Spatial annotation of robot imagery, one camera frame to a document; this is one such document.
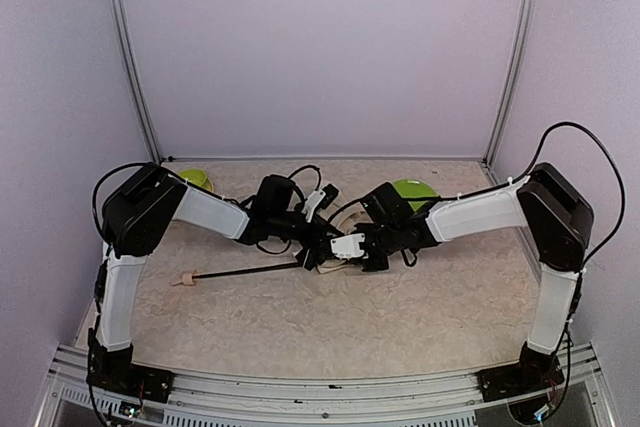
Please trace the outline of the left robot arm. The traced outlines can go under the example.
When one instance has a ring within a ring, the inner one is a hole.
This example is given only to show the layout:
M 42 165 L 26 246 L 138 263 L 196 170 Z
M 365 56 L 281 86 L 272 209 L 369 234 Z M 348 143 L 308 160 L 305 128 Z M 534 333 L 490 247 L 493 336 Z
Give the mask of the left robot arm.
M 103 240 L 103 260 L 94 287 L 96 318 L 88 331 L 87 383 L 93 388 L 166 403 L 173 386 L 169 370 L 133 363 L 131 318 L 140 274 L 170 224 L 188 223 L 243 245 L 270 237 L 297 242 L 297 263 L 312 269 L 327 234 L 319 211 L 337 197 L 319 183 L 305 195 L 290 177 L 269 175 L 244 202 L 198 187 L 155 163 L 135 164 L 135 173 L 92 212 Z

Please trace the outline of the beige folding umbrella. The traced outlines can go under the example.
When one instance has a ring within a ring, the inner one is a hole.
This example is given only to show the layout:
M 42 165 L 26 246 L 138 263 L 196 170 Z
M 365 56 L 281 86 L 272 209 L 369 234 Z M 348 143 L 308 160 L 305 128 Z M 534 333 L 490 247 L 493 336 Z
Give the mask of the beige folding umbrella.
M 348 233 L 353 233 L 355 231 L 355 224 L 358 220 L 365 219 L 365 211 L 363 207 L 355 207 L 350 206 L 347 207 L 343 212 L 337 215 L 338 227 L 345 228 Z M 329 274 L 342 269 L 345 269 L 349 266 L 349 261 L 347 259 L 338 259 L 338 260 L 328 260 L 323 264 L 316 266 L 315 270 L 320 274 Z M 274 264 L 263 267 L 253 267 L 247 269 L 240 269 L 235 271 L 221 271 L 221 272 L 210 272 L 210 273 L 199 273 L 197 271 L 187 271 L 183 272 L 179 278 L 176 278 L 171 282 L 172 287 L 177 286 L 186 286 L 191 287 L 195 286 L 199 281 L 209 280 L 209 279 L 218 279 L 218 278 L 229 278 L 229 277 L 239 277 L 239 276 L 248 276 L 253 274 L 262 274 L 262 273 L 271 273 L 271 272 L 279 272 L 285 270 L 293 270 L 301 268 L 302 265 L 299 261 L 284 263 L 284 264 Z

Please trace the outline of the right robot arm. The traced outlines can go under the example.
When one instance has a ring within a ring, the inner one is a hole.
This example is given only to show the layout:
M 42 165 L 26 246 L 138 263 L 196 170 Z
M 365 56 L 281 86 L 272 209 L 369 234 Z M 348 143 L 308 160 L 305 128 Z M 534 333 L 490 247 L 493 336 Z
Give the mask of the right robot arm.
M 396 252 L 417 253 L 459 238 L 509 228 L 528 230 L 540 265 L 540 291 L 531 329 L 512 364 L 477 377 L 486 402 L 564 382 L 558 350 L 578 302 L 583 263 L 594 222 L 586 199 L 551 164 L 518 179 L 455 198 L 423 196 L 420 207 L 390 183 L 361 204 L 370 222 L 357 226 L 350 252 L 367 270 L 382 270 Z

